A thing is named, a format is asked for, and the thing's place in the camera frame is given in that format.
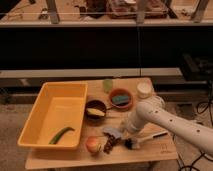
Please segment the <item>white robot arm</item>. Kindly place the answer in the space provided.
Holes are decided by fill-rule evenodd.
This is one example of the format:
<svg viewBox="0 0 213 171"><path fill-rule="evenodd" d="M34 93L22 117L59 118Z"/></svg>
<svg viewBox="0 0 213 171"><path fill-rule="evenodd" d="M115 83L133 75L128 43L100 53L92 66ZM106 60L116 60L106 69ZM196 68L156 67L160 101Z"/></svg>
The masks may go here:
<svg viewBox="0 0 213 171"><path fill-rule="evenodd" d="M167 112L159 96L139 101L127 115L125 129L130 134L136 134L148 122L167 129L213 157L213 129Z"/></svg>

